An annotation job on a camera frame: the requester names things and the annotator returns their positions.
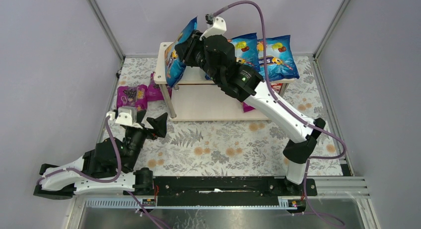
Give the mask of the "blue Slendy bag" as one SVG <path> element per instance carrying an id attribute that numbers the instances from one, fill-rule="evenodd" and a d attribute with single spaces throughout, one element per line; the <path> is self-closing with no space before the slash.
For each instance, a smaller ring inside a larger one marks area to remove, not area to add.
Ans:
<path id="1" fill-rule="evenodd" d="M 267 72 L 270 81 L 282 79 L 298 79 L 299 72 L 294 62 L 290 49 L 290 35 L 272 37 L 257 42 L 259 57 L 259 74 L 265 77 L 264 63 L 267 64 Z"/>
<path id="2" fill-rule="evenodd" d="M 178 34 L 175 41 L 166 47 L 165 57 L 165 78 L 169 87 L 174 87 L 181 79 L 186 65 L 179 59 L 175 46 L 184 43 L 197 27 L 197 17 L 191 19 L 184 29 Z"/>
<path id="3" fill-rule="evenodd" d="M 227 39 L 222 35 L 213 35 L 203 38 L 206 45 L 210 47 L 226 46 L 225 42 L 230 43 L 234 47 L 234 55 L 236 62 L 240 65 L 251 67 L 254 71 L 259 72 L 259 60 L 257 50 L 257 33 L 248 33 L 231 39 Z"/>

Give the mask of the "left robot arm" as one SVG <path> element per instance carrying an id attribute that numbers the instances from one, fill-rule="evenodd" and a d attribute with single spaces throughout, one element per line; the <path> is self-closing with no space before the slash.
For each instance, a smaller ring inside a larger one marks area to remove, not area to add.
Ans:
<path id="1" fill-rule="evenodd" d="M 147 167 L 134 167 L 145 141 L 166 137 L 168 114 L 156 118 L 145 115 L 146 110 L 134 107 L 107 112 L 108 138 L 73 162 L 42 164 L 33 195 L 66 200 L 81 194 L 148 195 L 154 191 L 153 172 Z"/>

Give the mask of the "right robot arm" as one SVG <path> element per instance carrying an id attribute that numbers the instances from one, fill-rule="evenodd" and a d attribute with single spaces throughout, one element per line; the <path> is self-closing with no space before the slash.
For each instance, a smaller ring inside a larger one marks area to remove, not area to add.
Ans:
<path id="1" fill-rule="evenodd" d="M 275 93 L 253 67 L 237 60 L 235 46 L 222 35 L 202 37 L 195 30 L 175 44 L 175 52 L 182 63 L 203 70 L 226 95 L 254 107 L 283 128 L 289 137 L 283 150 L 289 160 L 285 180 L 305 185 L 309 160 L 326 121 L 301 114 Z"/>

